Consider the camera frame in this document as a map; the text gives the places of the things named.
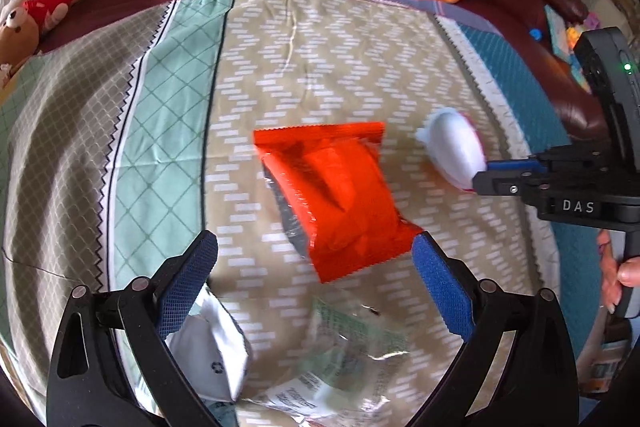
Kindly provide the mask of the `person's right hand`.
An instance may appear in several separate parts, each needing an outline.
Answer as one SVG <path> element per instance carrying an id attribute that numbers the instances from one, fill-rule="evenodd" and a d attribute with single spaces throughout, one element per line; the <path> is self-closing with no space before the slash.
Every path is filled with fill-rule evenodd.
<path id="1" fill-rule="evenodd" d="M 614 259 L 613 239 L 611 233 L 600 230 L 597 235 L 597 246 L 602 271 L 601 294 L 602 305 L 614 313 L 622 299 L 625 287 L 639 286 L 639 258 L 628 259 L 622 263 Z"/>

